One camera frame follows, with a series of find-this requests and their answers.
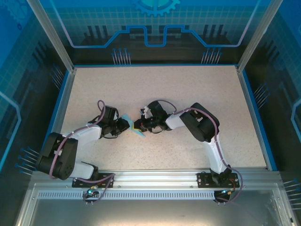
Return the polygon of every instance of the glass panel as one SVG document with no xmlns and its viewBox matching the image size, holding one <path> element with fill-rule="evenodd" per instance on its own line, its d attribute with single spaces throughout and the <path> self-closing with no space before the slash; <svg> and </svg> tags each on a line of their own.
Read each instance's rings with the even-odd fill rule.
<svg viewBox="0 0 301 226">
<path fill-rule="evenodd" d="M 13 225 L 66 68 L 25 0 L 0 0 L 0 31 L 0 219 Z"/>
<path fill-rule="evenodd" d="M 31 226 L 35 225 L 277 226 L 279 224 L 269 191 L 244 191 L 234 204 L 229 203 L 226 206 L 217 205 L 213 200 L 102 200 L 93 206 L 86 206 L 79 200 L 38 200 L 31 222 Z"/>
<path fill-rule="evenodd" d="M 74 64 L 88 65 L 236 64 L 269 4 L 269 0 L 41 2 Z"/>
<path fill-rule="evenodd" d="M 283 1 L 246 66 L 259 116 L 284 181 L 301 180 L 300 12 L 300 1 Z M 292 203 L 299 203 L 296 194 L 300 188 L 294 184 L 289 184 L 293 185 L 288 188 L 292 190 L 289 194 L 293 195 Z"/>
</svg>

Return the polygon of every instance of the metal base plate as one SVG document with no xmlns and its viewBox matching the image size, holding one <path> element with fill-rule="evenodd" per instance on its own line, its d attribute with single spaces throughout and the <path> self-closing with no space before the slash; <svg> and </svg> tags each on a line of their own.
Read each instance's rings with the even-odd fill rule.
<svg viewBox="0 0 301 226">
<path fill-rule="evenodd" d="M 97 179 L 97 180 L 100 180 L 100 179 L 102 179 L 102 178 L 105 178 L 105 177 L 107 177 L 107 176 L 109 176 L 109 175 L 111 175 L 111 173 L 99 173 L 98 179 Z M 106 185 L 107 185 L 108 182 L 109 182 L 109 179 L 104 180 L 101 184 L 98 185 L 98 187 L 99 187 L 99 188 L 105 188 Z M 113 183 L 114 183 L 113 181 L 114 181 L 114 178 L 113 178 L 113 180 L 111 180 L 110 185 L 109 185 L 108 188 L 112 188 L 112 187 L 113 187 Z M 82 181 L 80 181 L 80 180 L 75 180 L 75 179 L 72 181 L 72 187 L 90 188 L 90 187 L 93 186 L 93 185 L 95 185 L 95 184 L 86 183 L 86 182 L 82 182 Z"/>
<path fill-rule="evenodd" d="M 236 173 L 231 173 L 229 179 L 226 180 L 221 186 L 217 186 L 212 180 L 211 173 L 197 173 L 198 187 L 199 188 L 233 188 L 233 183 L 230 179 L 235 180 L 235 188 L 239 187 L 239 180 Z"/>
</svg>

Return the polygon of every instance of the work surface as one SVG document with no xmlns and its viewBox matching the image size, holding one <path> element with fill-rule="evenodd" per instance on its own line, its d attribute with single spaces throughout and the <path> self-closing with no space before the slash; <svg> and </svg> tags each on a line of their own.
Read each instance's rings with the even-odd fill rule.
<svg viewBox="0 0 301 226">
<path fill-rule="evenodd" d="M 100 114 L 97 101 L 127 113 L 165 99 L 178 110 L 199 102 L 220 121 L 220 141 L 233 167 L 265 167 L 265 161 L 234 66 L 153 66 L 77 69 L 62 132 L 84 126 Z M 162 103 L 168 113 L 173 108 Z M 186 127 L 146 137 L 126 130 L 77 151 L 77 160 L 104 170 L 209 168 L 205 149 Z"/>
</svg>

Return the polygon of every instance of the aluminum frame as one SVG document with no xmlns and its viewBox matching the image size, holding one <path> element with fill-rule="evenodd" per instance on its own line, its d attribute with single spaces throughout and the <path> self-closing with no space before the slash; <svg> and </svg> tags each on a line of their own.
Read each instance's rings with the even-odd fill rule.
<svg viewBox="0 0 301 226">
<path fill-rule="evenodd" d="M 244 179 L 243 191 L 247 190 L 271 190 L 274 194 L 274 208 L 277 209 L 277 218 L 285 226 L 291 225 L 289 201 L 282 184 L 282 179 L 278 171 L 267 171 L 264 168 L 238 168 Z M 101 173 L 115 172 L 113 188 L 108 191 L 125 192 L 139 191 L 140 194 L 150 191 L 177 191 L 186 193 L 216 191 L 216 188 L 198 188 L 197 173 L 208 169 L 171 169 L 171 170 L 131 170 L 131 171 L 100 171 Z M 34 172 L 28 191 L 25 195 L 23 205 L 16 223 L 16 226 L 27 226 L 33 217 L 34 209 L 42 192 L 74 192 L 85 191 L 86 188 L 72 188 L 72 179 L 65 181 L 49 180 L 49 176 L 41 172 Z M 59 199 L 57 196 L 48 199 Z M 197 197 L 189 196 L 190 200 L 198 200 Z"/>
<path fill-rule="evenodd" d="M 52 23 L 50 22 L 49 17 L 47 16 L 47 13 L 45 12 L 43 6 L 41 5 L 39 0 L 27 0 L 28 4 L 33 10 L 33 13 L 37 17 L 39 23 L 43 27 L 46 35 L 50 39 L 52 45 L 54 46 L 56 52 L 58 53 L 59 57 L 61 58 L 63 64 L 67 68 L 67 70 L 72 73 L 74 65 L 64 47 L 62 44 L 58 34 L 55 31 L 55 28 L 53 27 Z"/>
<path fill-rule="evenodd" d="M 57 133 L 61 132 L 75 74 L 76 74 L 76 69 L 74 69 L 73 72 L 69 73 L 68 75 L 65 87 L 63 89 L 62 98 L 59 102 L 57 112 L 55 113 L 54 122 L 52 125 L 49 125 L 51 127 L 51 132 L 57 132 Z"/>
<path fill-rule="evenodd" d="M 267 10 L 265 11 L 261 21 L 259 22 L 249 44 L 247 45 L 238 63 L 238 71 L 240 73 L 244 70 L 246 64 L 250 60 L 253 52 L 255 51 L 258 43 L 260 42 L 261 38 L 267 31 L 267 28 L 269 27 L 269 24 L 271 23 L 272 19 L 277 13 L 282 1 L 283 0 L 271 0 Z"/>
</svg>

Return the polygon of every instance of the robotic arm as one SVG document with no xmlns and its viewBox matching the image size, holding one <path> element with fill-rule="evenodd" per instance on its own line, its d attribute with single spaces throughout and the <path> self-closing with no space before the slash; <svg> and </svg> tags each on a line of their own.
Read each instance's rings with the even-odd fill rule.
<svg viewBox="0 0 301 226">
<path fill-rule="evenodd" d="M 218 129 L 218 126 L 220 125 L 218 119 L 202 105 L 195 103 L 191 106 L 191 108 L 199 109 L 209 115 L 214 120 Z M 194 138 L 202 142 L 209 157 L 212 180 L 217 186 L 222 186 L 223 182 L 227 180 L 230 175 L 231 170 L 222 162 L 224 159 L 222 150 L 220 148 L 221 156 L 217 149 L 215 140 L 213 139 L 215 135 L 215 127 L 208 117 L 194 110 L 167 114 L 158 101 L 151 102 L 148 106 L 141 109 L 140 112 L 142 115 L 141 119 L 134 123 L 134 127 L 135 129 L 139 129 L 141 132 L 152 132 L 152 129 L 156 126 L 159 126 L 162 130 L 166 131 L 186 126 Z M 221 147 L 219 141 L 219 130 L 217 133 L 217 142 L 219 147 Z"/>
<path fill-rule="evenodd" d="M 202 105 L 195 103 L 191 108 L 209 115 L 214 120 L 218 130 L 220 125 L 218 119 Z M 119 118 L 118 110 L 114 107 L 106 106 L 104 117 L 95 124 L 99 117 L 96 116 L 88 122 L 87 128 L 74 133 L 66 140 L 54 164 L 52 173 L 54 177 L 62 180 L 69 177 L 90 180 L 98 179 L 98 168 L 96 166 L 76 161 L 77 150 L 80 150 L 86 143 L 91 141 L 101 138 L 117 138 L 118 135 L 129 128 L 129 123 L 125 119 Z M 134 129 L 141 132 L 153 132 L 152 129 L 155 127 L 160 127 L 162 131 L 170 131 L 182 126 L 186 126 L 194 138 L 202 142 L 209 157 L 212 180 L 217 186 L 222 186 L 223 182 L 231 174 L 231 170 L 223 163 L 222 150 L 220 148 L 220 154 L 215 143 L 216 141 L 213 139 L 215 136 L 214 124 L 204 114 L 194 110 L 167 114 L 158 101 L 153 101 L 141 109 L 141 118 L 134 122 Z M 219 147 L 221 147 L 218 139 L 219 131 L 217 133 L 217 142 Z M 37 161 L 38 171 L 49 174 L 54 155 L 65 137 L 66 134 L 58 133 L 51 133 L 48 136 Z"/>
<path fill-rule="evenodd" d="M 83 179 L 98 179 L 98 168 L 94 165 L 76 161 L 76 152 L 85 144 L 96 141 L 101 138 L 117 138 L 123 131 L 129 128 L 126 120 L 119 118 L 118 110 L 114 107 L 105 107 L 103 119 L 94 126 L 88 127 L 97 122 L 96 116 L 89 121 L 87 128 L 74 133 L 64 143 L 59 156 L 55 162 L 52 176 L 66 180 L 69 177 Z M 36 169 L 49 174 L 53 164 L 54 155 L 66 134 L 51 133 L 41 151 L 37 160 Z"/>
</svg>

